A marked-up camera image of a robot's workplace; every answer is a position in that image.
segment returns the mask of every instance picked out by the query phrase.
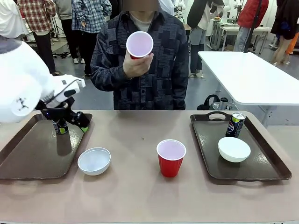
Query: tray rim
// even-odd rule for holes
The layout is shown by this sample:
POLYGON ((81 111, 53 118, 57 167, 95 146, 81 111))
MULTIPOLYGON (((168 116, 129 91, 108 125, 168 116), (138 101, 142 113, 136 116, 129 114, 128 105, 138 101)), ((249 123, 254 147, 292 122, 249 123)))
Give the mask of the tray rim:
POLYGON ((208 168, 208 165, 207 165, 207 161, 206 161, 206 157, 205 157, 205 154, 203 153, 202 151, 202 145, 200 143, 200 139, 199 139, 199 136, 197 135, 196 133, 196 130, 195 130, 195 127, 194 127, 194 122, 196 121, 200 121, 200 120, 196 120, 195 117, 196 116, 202 116, 202 117, 207 117, 209 118, 209 116, 213 115, 213 114, 221 114, 221 115, 224 115, 226 118, 225 119, 207 119, 207 120, 201 120, 201 121, 229 121, 230 119, 230 116, 231 114, 227 114, 225 112, 222 112, 222 111, 213 111, 213 112, 210 112, 210 113, 207 113, 207 114, 192 114, 190 116, 190 120, 191 120, 191 123, 192 123, 192 127, 193 127, 193 131, 194 131, 194 134, 196 135, 196 139, 197 139, 197 143, 198 143, 198 146, 199 146, 199 149, 200 149, 200 153, 202 155, 202 158, 204 160, 204 163, 205 163, 205 167, 206 167, 206 170, 207 170, 207 173, 214 179, 216 180, 222 180, 222 181, 244 181, 244 182, 255 182, 255 181, 260 181, 260 182, 274 182, 274 181, 284 181, 284 180, 290 180, 291 177, 292 177, 292 172, 290 171, 290 169, 286 166, 286 164, 282 161, 282 159, 277 155, 277 153, 275 152, 275 150, 272 148, 272 146, 268 143, 268 141, 263 137, 263 135, 259 132, 259 130, 255 127, 255 125, 253 124, 253 122, 250 120, 250 118, 248 116, 246 116, 246 123, 247 122, 250 122, 250 124, 255 128, 255 130, 260 134, 260 136, 262 137, 262 139, 267 142, 267 144, 271 147, 273 153, 276 155, 277 158, 280 159, 281 163, 285 166, 285 168, 287 169, 288 171, 288 174, 289 176, 286 177, 286 178, 243 178, 243 179, 240 179, 240 178, 219 178, 219 177, 215 177, 214 175, 212 175, 210 173, 210 170, 208 168))
MULTIPOLYGON (((93 115, 91 114, 91 113, 85 113, 85 115, 86 116, 88 116, 88 117, 90 117, 90 121, 92 120, 92 118, 93 118, 93 115)), ((28 132, 34 127, 34 125, 36 125, 36 123, 38 122, 38 121, 42 121, 42 120, 47 120, 44 116, 43 116, 43 114, 42 113, 37 113, 37 114, 34 114, 25 124, 24 124, 24 126, 20 129, 20 130, 18 130, 17 131, 17 133, 11 138, 11 140, 9 140, 9 142, 0 150, 0 164, 2 164, 2 162, 1 162, 1 160, 2 160, 2 153, 1 152, 3 152, 3 150, 4 149, 6 149, 6 148, 8 148, 8 146, 10 145, 10 144, 13 144, 13 142, 15 141, 14 139, 15 138, 18 138, 18 144, 20 143, 20 141, 28 134, 28 132)), ((76 149, 76 152, 75 152, 75 154, 74 154, 74 158, 75 158, 75 155, 76 155, 76 153, 77 153, 77 151, 78 151, 78 148, 80 147, 80 143, 81 143, 81 141, 82 141, 82 139, 84 138, 84 136, 85 136, 85 134, 86 133, 83 133, 83 135, 82 135, 82 138, 80 139, 80 141, 79 141, 79 143, 78 143, 78 147, 77 147, 77 149, 76 149)), ((11 147, 10 148, 10 150, 9 150, 9 153, 8 153, 8 155, 9 154, 11 154, 11 152, 15 149, 15 147, 17 146, 17 145, 15 145, 14 147, 11 147)), ((17 181, 17 180, 20 180, 20 181, 37 181, 37 180, 55 180, 55 179, 59 179, 59 178, 62 178, 62 177, 64 177, 68 172, 69 172, 69 170, 70 170, 70 167, 71 167, 71 165, 72 165, 72 163, 73 163, 73 160, 71 161, 71 163, 70 163, 70 166, 68 167, 68 169, 67 169, 67 171, 64 173, 64 174, 62 174, 61 176, 57 176, 57 177, 45 177, 45 178, 1 178, 0 177, 0 181, 5 181, 5 180, 7 180, 7 181, 17 181)))

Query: bowl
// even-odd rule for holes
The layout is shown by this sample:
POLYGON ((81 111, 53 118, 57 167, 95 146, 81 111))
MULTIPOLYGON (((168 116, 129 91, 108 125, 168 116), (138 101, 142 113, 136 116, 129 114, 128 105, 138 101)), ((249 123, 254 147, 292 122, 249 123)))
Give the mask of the bowl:
POLYGON ((218 142, 220 155, 229 162, 242 162, 251 153, 249 145, 238 138, 225 137, 218 142))
POLYGON ((111 160, 110 152, 105 148, 91 148, 83 152, 78 159, 78 166, 83 173, 96 176, 104 173, 111 160))

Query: red cup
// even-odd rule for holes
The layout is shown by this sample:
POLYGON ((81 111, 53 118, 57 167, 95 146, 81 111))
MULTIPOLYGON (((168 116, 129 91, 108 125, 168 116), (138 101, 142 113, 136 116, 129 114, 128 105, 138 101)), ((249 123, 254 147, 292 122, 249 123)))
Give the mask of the red cup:
POLYGON ((157 145, 161 173, 165 177, 175 177, 186 155, 186 147, 183 143, 167 139, 157 145))
POLYGON ((151 54, 154 40, 148 33, 137 31, 129 36, 126 45, 131 58, 139 59, 151 54))

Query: brown serving tray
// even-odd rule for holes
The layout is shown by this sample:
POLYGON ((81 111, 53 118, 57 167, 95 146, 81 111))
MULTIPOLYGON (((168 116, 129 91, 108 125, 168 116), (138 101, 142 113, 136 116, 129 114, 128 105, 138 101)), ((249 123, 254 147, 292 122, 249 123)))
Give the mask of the brown serving tray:
POLYGON ((77 126, 56 135, 42 114, 32 119, 0 151, 0 179, 40 180, 64 176, 84 135, 77 126))
POLYGON ((234 181, 277 181, 292 177, 268 142, 255 128, 249 118, 245 119, 239 139, 245 141, 251 149, 249 158, 240 163, 228 162, 218 150, 218 141, 225 137, 231 115, 215 111, 204 115, 191 115, 191 121, 207 171, 211 177, 219 180, 234 181), (211 118, 213 114, 222 115, 211 118))

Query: pepsi logo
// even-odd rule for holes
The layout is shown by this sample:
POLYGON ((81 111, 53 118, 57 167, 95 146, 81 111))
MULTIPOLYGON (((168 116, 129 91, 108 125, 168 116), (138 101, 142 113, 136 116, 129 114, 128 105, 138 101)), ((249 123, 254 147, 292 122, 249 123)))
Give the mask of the pepsi logo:
POLYGON ((230 121, 228 124, 228 132, 232 132, 235 129, 233 123, 230 121))

